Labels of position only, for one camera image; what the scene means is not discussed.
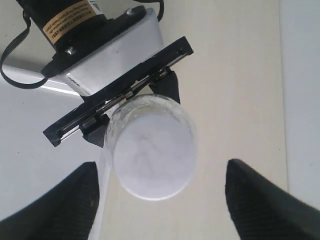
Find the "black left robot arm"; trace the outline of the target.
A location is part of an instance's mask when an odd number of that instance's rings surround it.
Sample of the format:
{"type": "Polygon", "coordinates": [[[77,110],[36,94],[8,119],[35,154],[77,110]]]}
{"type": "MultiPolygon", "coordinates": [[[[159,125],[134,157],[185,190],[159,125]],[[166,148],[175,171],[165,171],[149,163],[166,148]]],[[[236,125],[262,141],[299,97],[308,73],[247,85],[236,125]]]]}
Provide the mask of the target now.
{"type": "Polygon", "coordinates": [[[83,99],[44,130],[53,146],[81,131],[87,142],[102,147],[107,111],[146,86],[180,101],[171,67],[193,49],[185,37],[163,45],[163,1],[155,11],[140,0],[117,18],[107,18],[94,0],[21,0],[19,5],[25,21],[33,21],[55,50],[43,77],[60,79],[83,99]]]}

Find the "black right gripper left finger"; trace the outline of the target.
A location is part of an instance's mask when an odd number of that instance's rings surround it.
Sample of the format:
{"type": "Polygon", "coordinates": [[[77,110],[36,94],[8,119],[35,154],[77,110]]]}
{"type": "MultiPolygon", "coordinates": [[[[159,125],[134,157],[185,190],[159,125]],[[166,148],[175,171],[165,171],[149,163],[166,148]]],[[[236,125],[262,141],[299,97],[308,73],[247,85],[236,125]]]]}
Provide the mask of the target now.
{"type": "Polygon", "coordinates": [[[2,240],[87,240],[100,201],[98,168],[85,162],[42,197],[1,220],[2,240]]]}

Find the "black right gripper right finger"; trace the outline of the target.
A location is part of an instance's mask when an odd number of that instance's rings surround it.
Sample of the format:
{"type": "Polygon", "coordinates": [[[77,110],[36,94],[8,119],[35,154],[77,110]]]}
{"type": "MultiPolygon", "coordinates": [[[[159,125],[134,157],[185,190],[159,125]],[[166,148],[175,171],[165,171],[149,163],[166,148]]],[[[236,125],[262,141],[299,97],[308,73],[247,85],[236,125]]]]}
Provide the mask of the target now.
{"type": "Polygon", "coordinates": [[[242,240],[318,240],[320,212],[240,159],[227,162],[225,199],[242,240]]]}

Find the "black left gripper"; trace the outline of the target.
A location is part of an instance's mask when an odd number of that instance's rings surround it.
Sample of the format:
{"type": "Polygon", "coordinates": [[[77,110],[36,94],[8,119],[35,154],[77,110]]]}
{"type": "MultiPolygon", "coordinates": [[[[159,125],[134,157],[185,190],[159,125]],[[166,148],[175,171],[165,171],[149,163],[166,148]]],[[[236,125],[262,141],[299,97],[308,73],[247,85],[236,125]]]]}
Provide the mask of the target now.
{"type": "MultiPolygon", "coordinates": [[[[138,23],[146,14],[147,8],[134,7],[118,18],[104,19],[101,24],[92,25],[90,20],[86,20],[81,23],[81,31],[73,42],[55,54],[42,74],[47,78],[61,79],[62,73],[138,23]]],[[[193,49],[185,37],[168,46],[163,45],[158,53],[97,93],[80,95],[83,103],[45,129],[44,135],[53,146],[58,146],[74,132],[81,131],[84,140],[103,148],[110,122],[108,110],[122,100],[133,98],[144,87],[149,86],[154,94],[180,104],[178,77],[171,67],[192,53],[193,49]]]]}

